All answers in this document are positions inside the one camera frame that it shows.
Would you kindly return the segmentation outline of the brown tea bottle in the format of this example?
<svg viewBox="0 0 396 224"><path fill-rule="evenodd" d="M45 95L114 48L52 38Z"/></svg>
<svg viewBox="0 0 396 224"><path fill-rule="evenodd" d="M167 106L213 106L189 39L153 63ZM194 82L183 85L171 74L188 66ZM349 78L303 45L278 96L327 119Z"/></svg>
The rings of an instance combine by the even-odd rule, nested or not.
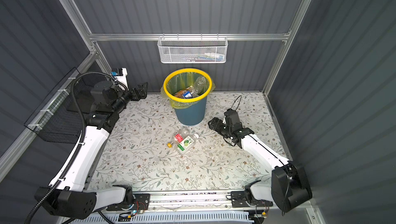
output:
<svg viewBox="0 0 396 224"><path fill-rule="evenodd" d="M176 98L185 98L186 93L188 93L187 89L180 90L180 91L178 91L178 92L176 92L174 94L174 97L176 97Z"/></svg>

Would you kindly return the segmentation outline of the lime label bottle white cap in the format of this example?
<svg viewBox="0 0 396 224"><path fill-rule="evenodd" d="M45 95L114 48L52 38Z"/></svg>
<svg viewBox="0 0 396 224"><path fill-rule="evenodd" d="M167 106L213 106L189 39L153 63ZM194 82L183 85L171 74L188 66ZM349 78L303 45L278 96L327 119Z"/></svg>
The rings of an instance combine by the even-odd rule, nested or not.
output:
<svg viewBox="0 0 396 224"><path fill-rule="evenodd" d="M199 135L197 133L187 135L180 143L178 143L176 151L180 154L185 154L195 145L198 139Z"/></svg>

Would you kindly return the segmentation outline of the pink label bottle yellow cap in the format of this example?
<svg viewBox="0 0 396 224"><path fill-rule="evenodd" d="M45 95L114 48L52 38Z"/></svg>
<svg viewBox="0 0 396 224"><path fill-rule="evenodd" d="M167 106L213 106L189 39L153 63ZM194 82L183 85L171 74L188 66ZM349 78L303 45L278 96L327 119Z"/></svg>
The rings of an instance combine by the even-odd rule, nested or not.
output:
<svg viewBox="0 0 396 224"><path fill-rule="evenodd" d="M185 139L185 138L188 136L189 133L190 133L190 132L189 132L188 127L182 127L182 128L180 128L179 130L177 130L177 131L173 134L173 136L172 136L172 138L171 138L171 142L169 142L169 143L167 144L167 146L168 146L169 148L176 147L180 142L183 141L183 139Z"/></svg>

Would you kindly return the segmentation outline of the clear ribbed bottle white cap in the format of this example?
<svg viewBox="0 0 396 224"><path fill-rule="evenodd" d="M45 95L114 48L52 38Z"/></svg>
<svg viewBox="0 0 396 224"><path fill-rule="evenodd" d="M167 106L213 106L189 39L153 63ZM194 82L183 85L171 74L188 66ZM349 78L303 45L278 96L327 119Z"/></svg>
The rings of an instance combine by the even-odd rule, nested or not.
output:
<svg viewBox="0 0 396 224"><path fill-rule="evenodd" d="M204 90L206 83L207 83L207 79L203 76L200 76L196 79L196 81L194 82L194 84L190 89L190 93L193 96L193 98L200 96L200 93Z"/></svg>

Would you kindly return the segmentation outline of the blue label bottle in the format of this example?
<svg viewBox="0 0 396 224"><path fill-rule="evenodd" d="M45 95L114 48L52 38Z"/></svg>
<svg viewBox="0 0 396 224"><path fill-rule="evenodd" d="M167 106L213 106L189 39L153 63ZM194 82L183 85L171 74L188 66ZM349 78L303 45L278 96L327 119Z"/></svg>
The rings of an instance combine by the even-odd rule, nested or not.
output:
<svg viewBox="0 0 396 224"><path fill-rule="evenodd" d="M181 94L181 96L182 96L184 99L191 99L191 98L193 98L193 95L192 95L188 90L183 91L182 94Z"/></svg>

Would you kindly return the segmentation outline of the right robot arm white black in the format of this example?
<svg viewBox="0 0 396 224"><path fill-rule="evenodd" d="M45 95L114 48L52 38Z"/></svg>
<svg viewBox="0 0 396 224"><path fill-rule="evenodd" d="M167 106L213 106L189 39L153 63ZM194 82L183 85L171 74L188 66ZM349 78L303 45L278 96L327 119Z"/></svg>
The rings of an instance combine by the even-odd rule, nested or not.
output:
<svg viewBox="0 0 396 224"><path fill-rule="evenodd" d="M281 156L261 141L254 131L243 127L236 110L228 109L223 119L214 117L208 122L208 127L221 135L226 143L238 146L271 169L270 185L256 180L244 187L242 197L237 197L236 192L231 193L235 208L272 202L287 213L312 199L312 190L302 164Z"/></svg>

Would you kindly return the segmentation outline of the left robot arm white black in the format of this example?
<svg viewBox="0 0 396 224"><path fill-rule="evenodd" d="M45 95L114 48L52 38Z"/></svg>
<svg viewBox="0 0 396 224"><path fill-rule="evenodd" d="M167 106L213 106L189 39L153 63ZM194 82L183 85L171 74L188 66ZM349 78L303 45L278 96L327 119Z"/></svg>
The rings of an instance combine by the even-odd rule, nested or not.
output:
<svg viewBox="0 0 396 224"><path fill-rule="evenodd" d="M139 204L131 187L115 185L97 192L84 190L87 178L96 158L104 148L120 113L130 101L146 99L148 83L135 88L126 84L127 71L119 68L105 77L90 91L94 99L90 113L85 116L76 97L75 86L89 72L78 75L71 83L70 94L80 118L81 132L66 162L49 183L48 187L38 188L36 205L29 212L25 223L29 224L40 208L54 216L67 217L66 223L86 219L92 213L102 215L102 210L111 205L125 206L131 211Z"/></svg>

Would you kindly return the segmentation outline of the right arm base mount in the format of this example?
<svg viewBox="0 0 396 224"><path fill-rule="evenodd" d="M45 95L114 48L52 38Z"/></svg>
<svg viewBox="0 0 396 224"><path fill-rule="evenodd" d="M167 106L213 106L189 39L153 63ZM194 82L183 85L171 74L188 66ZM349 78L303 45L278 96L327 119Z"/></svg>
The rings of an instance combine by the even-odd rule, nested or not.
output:
<svg viewBox="0 0 396 224"><path fill-rule="evenodd" d="M227 200L230 200L234 208L260 207L268 208L273 206L273 202L267 200L257 200L247 191L232 191Z"/></svg>

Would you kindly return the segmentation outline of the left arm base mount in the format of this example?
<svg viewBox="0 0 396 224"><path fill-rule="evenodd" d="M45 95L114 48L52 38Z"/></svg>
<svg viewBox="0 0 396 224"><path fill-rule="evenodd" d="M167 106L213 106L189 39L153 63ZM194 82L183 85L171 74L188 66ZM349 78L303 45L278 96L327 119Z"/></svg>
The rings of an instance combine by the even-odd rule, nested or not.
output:
<svg viewBox="0 0 396 224"><path fill-rule="evenodd" d="M133 194L132 200L124 200L121 203L110 205L106 211L146 211L149 208L150 194Z"/></svg>

